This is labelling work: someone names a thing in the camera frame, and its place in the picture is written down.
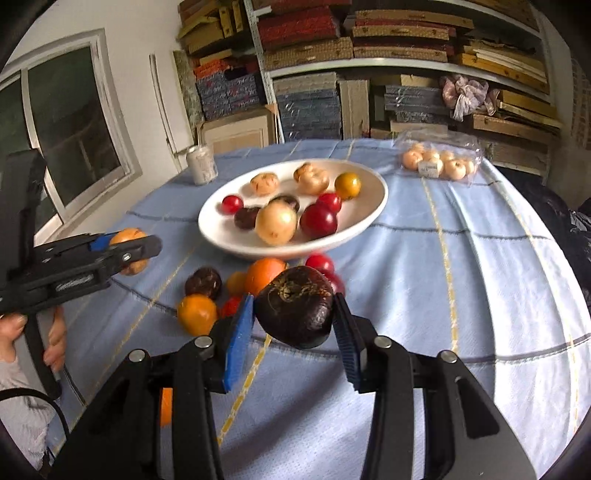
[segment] wall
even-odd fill
[[[570,135],[573,120],[570,49],[545,16],[540,14],[538,21],[546,40],[553,101],[565,125],[562,145],[553,157],[548,187],[558,193],[571,208],[577,208],[591,197],[591,151],[578,147]]]
[[[105,29],[115,89],[143,175],[83,219],[74,233],[108,229],[134,203],[177,174],[154,95],[151,53],[156,55],[176,145],[182,149],[193,143],[172,55],[179,48],[177,5],[178,0],[57,0],[12,54],[11,61],[60,38]]]

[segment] red tomato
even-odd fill
[[[315,268],[316,270],[324,273],[324,272],[331,272],[335,271],[335,264],[326,255],[322,254],[313,254],[308,257],[306,260],[306,265],[308,267]]]
[[[339,213],[343,206],[343,200],[336,193],[323,193],[316,202],[324,203],[333,213]]]
[[[330,282],[330,286],[333,287],[333,291],[335,295],[337,293],[342,293],[343,297],[347,295],[345,290],[345,284],[340,279],[340,277],[334,272],[322,272],[322,274],[326,277],[326,279]]]
[[[242,207],[244,207],[244,202],[236,195],[228,195],[222,200],[221,209],[226,215],[234,215]]]
[[[242,297],[230,297],[220,310],[220,318],[232,317],[237,311]]]
[[[316,240],[336,232],[336,215],[324,204],[308,205],[300,217],[300,227],[304,234]]]

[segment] black strap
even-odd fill
[[[64,429],[64,434],[66,435],[66,440],[69,438],[70,429],[68,428],[64,413],[62,412],[61,408],[58,407],[57,404],[47,395],[37,390],[33,390],[32,388],[9,388],[7,390],[0,391],[0,401],[15,397],[35,397],[49,403],[49,405],[51,405],[56,411],[57,416],[60,418],[61,426]]]

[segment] table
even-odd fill
[[[389,141],[361,139],[237,150],[216,157],[213,183],[196,187],[183,172],[139,202],[113,231],[134,226],[158,235],[160,256],[142,274],[118,275],[110,289],[65,305],[69,375],[61,407],[70,426],[128,352],[158,355],[190,339],[175,305],[194,270],[213,265],[227,278],[248,267],[200,235],[199,210],[217,188],[280,161],[348,159],[374,168],[389,187],[388,205],[371,227],[330,252],[351,311],[409,351],[456,351],[541,476],[591,405],[591,320],[572,270],[533,208],[489,162],[468,188],[416,178],[394,163],[394,154]],[[373,395],[358,395],[346,382],[334,336],[306,352],[264,338],[255,325],[242,379],[213,398],[226,478],[359,478]],[[243,385],[251,369],[258,372]],[[419,392],[415,410],[420,478]],[[54,421],[50,444],[57,450],[62,443]]]

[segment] can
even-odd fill
[[[187,165],[195,185],[205,185],[217,177],[213,151],[207,145],[194,145],[187,149]]]

